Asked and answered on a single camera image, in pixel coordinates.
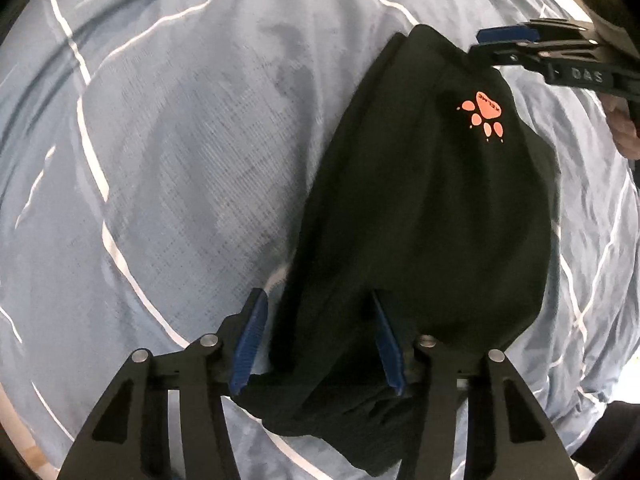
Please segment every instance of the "black t-shirt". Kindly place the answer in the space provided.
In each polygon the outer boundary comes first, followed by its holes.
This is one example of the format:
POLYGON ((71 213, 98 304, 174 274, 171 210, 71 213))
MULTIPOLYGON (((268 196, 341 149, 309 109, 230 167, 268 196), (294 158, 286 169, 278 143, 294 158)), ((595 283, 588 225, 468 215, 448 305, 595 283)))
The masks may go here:
POLYGON ((401 460, 414 398, 386 384, 366 299, 392 291, 422 333, 479 357, 507 348, 539 313, 550 257, 533 137, 497 70, 426 25, 396 34, 305 204, 273 372, 234 400, 265 428, 322 438, 372 475, 401 460))

